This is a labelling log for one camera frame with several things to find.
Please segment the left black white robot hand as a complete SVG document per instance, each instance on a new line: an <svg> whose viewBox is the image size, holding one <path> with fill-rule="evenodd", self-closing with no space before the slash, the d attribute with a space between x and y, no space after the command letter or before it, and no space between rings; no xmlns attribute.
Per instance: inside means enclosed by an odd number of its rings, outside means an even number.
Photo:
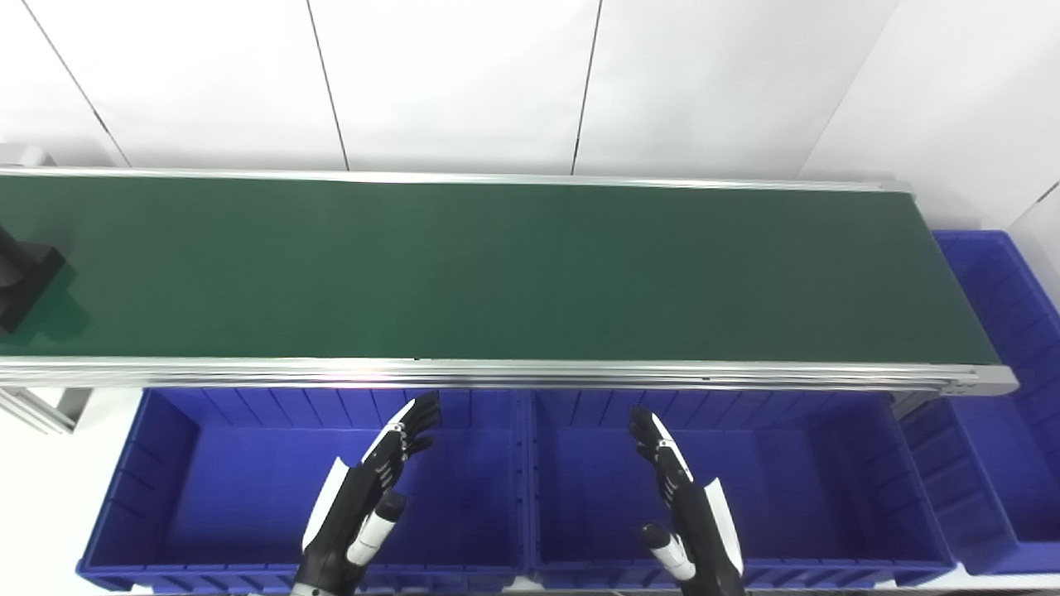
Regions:
<svg viewBox="0 0 1060 596"><path fill-rule="evenodd" d="M395 490L407 461L432 445L441 396L414 397L379 430L355 464L336 458L311 512L294 595L353 595L407 506Z"/></svg>

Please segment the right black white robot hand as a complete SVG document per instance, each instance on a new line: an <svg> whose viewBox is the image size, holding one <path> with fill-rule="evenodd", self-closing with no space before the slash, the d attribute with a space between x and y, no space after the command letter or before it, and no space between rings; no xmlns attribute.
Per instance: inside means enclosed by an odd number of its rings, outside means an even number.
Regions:
<svg viewBox="0 0 1060 596"><path fill-rule="evenodd" d="M672 527L647 523L638 536L684 595L743 595L744 558L719 478L697 483L662 420L643 405L629 411L637 453L652 464Z"/></svg>

